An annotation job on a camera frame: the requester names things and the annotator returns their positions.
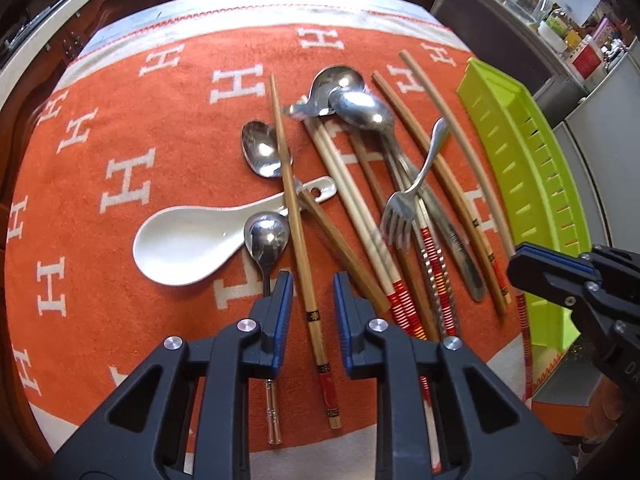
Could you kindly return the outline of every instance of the silver screw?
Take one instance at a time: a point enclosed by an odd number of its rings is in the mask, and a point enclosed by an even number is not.
[[[182,346],[182,338],[177,335],[171,335],[164,340],[164,347],[167,350],[177,350]]]
[[[377,317],[376,319],[372,319],[369,321],[369,328],[373,330],[373,332],[384,332],[387,328],[389,328],[389,323],[387,323],[384,319],[380,319]]]
[[[444,345],[444,348],[449,350],[458,350],[459,348],[462,348],[462,341],[459,337],[454,335],[446,336],[446,338],[442,340],[442,344]]]
[[[238,324],[236,326],[238,327],[238,330],[240,332],[251,332],[253,329],[255,329],[255,327],[258,326],[258,324],[253,319],[249,319],[247,317],[238,321]]]

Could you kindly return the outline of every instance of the fork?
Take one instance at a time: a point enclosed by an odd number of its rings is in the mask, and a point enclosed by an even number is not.
[[[395,244],[398,249],[408,250],[411,235],[411,225],[415,219],[415,197],[418,189],[431,169],[436,155],[447,137],[449,130],[447,123],[442,118],[433,125],[431,134],[431,145],[427,152],[427,157],[420,173],[414,182],[404,191],[396,191],[386,202],[385,210],[380,221],[380,232],[386,238],[388,244]],[[395,158],[399,158],[398,153],[394,153]]]

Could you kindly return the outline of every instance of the white ceramic spoon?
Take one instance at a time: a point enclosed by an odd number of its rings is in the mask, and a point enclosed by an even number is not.
[[[329,176],[303,185],[320,192],[316,202],[336,193]],[[238,207],[175,206],[151,215],[133,240],[133,260],[140,272],[161,285],[190,285],[224,264],[244,243],[244,224],[255,213],[288,214],[278,193]]]

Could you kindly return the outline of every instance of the orange tablecloth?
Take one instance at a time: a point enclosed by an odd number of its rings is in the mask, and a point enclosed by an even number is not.
[[[281,12],[281,23],[264,25],[268,10],[283,9],[192,14],[106,44],[69,67],[43,111],[15,191],[5,280],[18,370],[54,447],[166,336],[213,335],[244,316],[260,294],[257,269],[244,250],[206,280],[171,288],[137,270],[131,244],[140,224],[162,208],[236,206],[282,190],[277,180],[251,172],[239,140],[246,121],[273,122],[271,73],[281,101],[290,103],[327,65],[353,66],[367,81],[379,70],[430,129],[438,113],[398,57],[406,48],[436,82],[484,160],[456,95],[470,53],[450,31],[384,12],[309,6],[290,6]],[[221,14],[227,25],[219,25]],[[236,28],[251,15],[253,26]],[[347,26],[344,18],[351,15],[354,25]],[[296,21],[300,16],[306,21]],[[330,130],[378,218],[346,134],[333,121]],[[302,125],[287,120],[286,133],[296,176],[307,181],[326,174]],[[401,125],[396,133],[419,164]],[[442,153],[478,208],[504,268],[504,252],[461,150],[450,139]],[[390,193],[380,156],[371,158]],[[446,204],[431,177],[430,182]],[[323,207],[366,261],[340,199]],[[303,308],[294,298],[280,407],[283,447],[303,447],[257,454],[255,460],[264,470],[270,460],[280,460],[278,468],[289,467],[292,478],[299,474],[291,464],[301,461],[307,477],[324,478],[322,471],[331,471],[335,462],[342,473],[364,478],[372,472],[375,388],[372,381],[344,375],[332,313],[332,274],[340,269],[309,218],[305,229],[343,428],[328,427]],[[294,270],[291,247],[280,268]],[[514,305],[498,322],[489,295],[473,303],[452,262],[449,270],[464,340],[520,393],[522,345]],[[257,381],[250,402],[251,448],[266,450],[264,387]],[[334,440],[314,444],[328,439]],[[283,466],[287,456],[289,466]],[[286,476],[284,470],[279,474]]]

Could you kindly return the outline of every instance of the green plastic basket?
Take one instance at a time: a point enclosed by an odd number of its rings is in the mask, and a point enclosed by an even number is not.
[[[527,88],[470,59],[458,95],[494,170],[514,243],[532,242],[571,256],[591,250],[574,178]],[[579,334],[570,311],[531,294],[525,297],[532,343],[566,350]]]

